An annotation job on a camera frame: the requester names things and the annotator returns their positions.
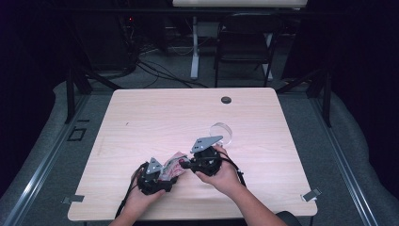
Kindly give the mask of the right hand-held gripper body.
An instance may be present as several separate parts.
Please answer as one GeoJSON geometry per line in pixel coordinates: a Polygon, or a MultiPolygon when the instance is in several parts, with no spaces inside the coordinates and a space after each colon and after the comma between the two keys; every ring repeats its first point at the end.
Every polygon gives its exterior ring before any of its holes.
{"type": "Polygon", "coordinates": [[[223,136],[200,137],[198,138],[191,153],[193,158],[190,160],[190,169],[193,172],[200,171],[207,176],[215,175],[221,166],[220,153],[213,147],[223,136]]]}

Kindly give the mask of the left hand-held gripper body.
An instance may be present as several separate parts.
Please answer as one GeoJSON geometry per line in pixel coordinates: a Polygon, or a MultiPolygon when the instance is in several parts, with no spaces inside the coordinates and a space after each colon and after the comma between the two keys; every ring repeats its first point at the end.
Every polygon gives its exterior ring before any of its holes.
{"type": "Polygon", "coordinates": [[[171,179],[166,180],[162,179],[162,170],[163,165],[154,157],[139,167],[137,186],[145,195],[151,195],[160,190],[169,192],[177,182],[178,177],[172,177],[171,179]]]}

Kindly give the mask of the pink plastic bag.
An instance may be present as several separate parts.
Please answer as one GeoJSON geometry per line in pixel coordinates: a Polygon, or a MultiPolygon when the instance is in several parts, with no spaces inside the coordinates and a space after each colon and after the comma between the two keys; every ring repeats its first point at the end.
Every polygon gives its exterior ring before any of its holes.
{"type": "Polygon", "coordinates": [[[188,157],[185,153],[175,153],[162,167],[159,179],[161,181],[171,181],[184,173],[181,162],[187,162],[188,157]]]}

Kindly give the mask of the person's right hand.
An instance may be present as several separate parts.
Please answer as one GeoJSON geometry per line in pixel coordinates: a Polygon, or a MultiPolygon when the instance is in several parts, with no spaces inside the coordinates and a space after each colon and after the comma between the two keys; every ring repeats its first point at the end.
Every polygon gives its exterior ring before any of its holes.
{"type": "Polygon", "coordinates": [[[197,171],[196,175],[203,183],[213,186],[231,199],[246,189],[240,183],[235,167],[225,160],[222,161],[219,171],[215,175],[207,176],[200,171],[197,171]]]}

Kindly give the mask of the person's left hand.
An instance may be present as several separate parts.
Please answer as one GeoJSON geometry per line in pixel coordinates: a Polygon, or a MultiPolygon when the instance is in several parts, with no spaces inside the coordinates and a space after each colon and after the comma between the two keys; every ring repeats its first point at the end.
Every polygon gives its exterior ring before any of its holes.
{"type": "Polygon", "coordinates": [[[159,200],[166,191],[164,189],[151,195],[145,195],[139,188],[135,187],[122,210],[122,214],[130,218],[139,218],[154,202],[159,200]]]}

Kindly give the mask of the grey table clip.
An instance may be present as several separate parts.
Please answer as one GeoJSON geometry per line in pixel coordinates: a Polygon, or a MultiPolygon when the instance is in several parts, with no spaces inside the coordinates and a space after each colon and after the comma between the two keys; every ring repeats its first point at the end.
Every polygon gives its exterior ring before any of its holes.
{"type": "Polygon", "coordinates": [[[64,204],[72,204],[73,202],[82,202],[84,200],[84,196],[82,195],[71,195],[70,197],[64,197],[61,201],[64,204]]]}
{"type": "Polygon", "coordinates": [[[309,191],[306,194],[303,194],[301,196],[301,199],[304,202],[309,202],[309,201],[315,201],[317,199],[318,196],[320,196],[322,194],[322,191],[319,188],[315,188],[311,191],[309,191]]]}

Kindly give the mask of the black metal stand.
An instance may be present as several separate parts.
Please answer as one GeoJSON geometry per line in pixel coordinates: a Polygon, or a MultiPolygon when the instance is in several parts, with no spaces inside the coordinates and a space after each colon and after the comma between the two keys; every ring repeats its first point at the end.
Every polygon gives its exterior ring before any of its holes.
{"type": "Polygon", "coordinates": [[[320,93],[323,93],[322,119],[325,124],[330,127],[331,75],[327,69],[318,69],[302,77],[296,78],[288,85],[277,89],[276,93],[285,93],[306,81],[311,82],[306,90],[306,95],[309,98],[316,98],[320,93]]]}
{"type": "Polygon", "coordinates": [[[119,85],[114,84],[108,79],[100,76],[93,70],[90,70],[86,67],[80,66],[77,68],[71,67],[66,74],[66,91],[67,91],[67,118],[65,123],[68,124],[72,121],[72,118],[75,115],[75,91],[74,88],[78,88],[78,90],[84,94],[89,95],[93,88],[91,84],[88,82],[89,78],[93,78],[94,80],[100,82],[106,87],[116,90],[120,89],[119,85]]]}

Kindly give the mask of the black folding chair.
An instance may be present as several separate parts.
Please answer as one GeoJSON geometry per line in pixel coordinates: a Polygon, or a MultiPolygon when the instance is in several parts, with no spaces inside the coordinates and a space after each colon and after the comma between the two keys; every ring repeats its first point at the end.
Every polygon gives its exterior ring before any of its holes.
{"type": "Polygon", "coordinates": [[[219,64],[266,65],[263,85],[271,72],[277,38],[284,21],[277,15],[233,13],[224,17],[217,28],[215,49],[215,87],[218,87],[219,64]]]}

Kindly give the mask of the dark equipment with red light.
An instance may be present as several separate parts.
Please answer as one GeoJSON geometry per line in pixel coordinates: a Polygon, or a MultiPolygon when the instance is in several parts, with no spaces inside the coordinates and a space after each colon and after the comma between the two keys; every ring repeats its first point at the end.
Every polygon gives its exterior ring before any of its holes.
{"type": "Polygon", "coordinates": [[[166,53],[168,51],[166,18],[156,15],[119,16],[122,34],[130,51],[138,54],[146,45],[166,53]]]}

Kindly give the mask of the black curtain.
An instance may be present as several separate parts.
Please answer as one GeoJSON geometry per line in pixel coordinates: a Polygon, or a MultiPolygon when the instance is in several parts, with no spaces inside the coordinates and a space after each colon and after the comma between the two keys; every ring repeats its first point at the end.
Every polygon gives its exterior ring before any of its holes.
{"type": "Polygon", "coordinates": [[[36,143],[63,81],[59,26],[43,0],[0,0],[0,196],[36,143]]]}
{"type": "Polygon", "coordinates": [[[318,17],[310,31],[345,38],[333,66],[332,89],[359,124],[369,162],[399,199],[399,0],[309,0],[318,17]]]}

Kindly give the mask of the white desk with white legs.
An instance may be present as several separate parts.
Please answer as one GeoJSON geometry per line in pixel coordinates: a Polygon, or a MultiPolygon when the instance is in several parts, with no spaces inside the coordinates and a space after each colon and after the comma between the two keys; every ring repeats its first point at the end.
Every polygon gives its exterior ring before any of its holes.
{"type": "MultiPolygon", "coordinates": [[[[308,0],[173,0],[178,8],[304,8],[308,0]]],[[[191,64],[191,79],[199,78],[199,36],[198,19],[192,17],[193,55],[191,64]]]]}

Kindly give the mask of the metal floor rail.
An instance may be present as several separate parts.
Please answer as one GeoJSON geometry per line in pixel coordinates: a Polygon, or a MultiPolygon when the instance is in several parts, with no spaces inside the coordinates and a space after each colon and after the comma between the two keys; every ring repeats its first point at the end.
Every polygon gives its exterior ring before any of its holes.
{"type": "Polygon", "coordinates": [[[343,177],[345,186],[349,192],[349,195],[355,204],[360,219],[363,222],[364,226],[379,226],[373,211],[370,208],[369,203],[366,200],[366,197],[359,186],[358,180],[356,179],[354,172],[352,171],[344,153],[342,147],[336,138],[331,127],[327,126],[323,115],[322,115],[322,107],[317,99],[310,98],[310,104],[313,111],[316,114],[316,118],[321,124],[323,131],[325,132],[328,142],[332,146],[331,154],[336,162],[336,165],[340,171],[340,174],[343,177]]]}
{"type": "Polygon", "coordinates": [[[90,101],[86,95],[78,99],[68,124],[61,102],[56,103],[22,170],[0,199],[0,226],[83,226],[69,220],[72,205],[61,201],[75,195],[88,159],[96,131],[95,119],[88,114],[90,101]]]}

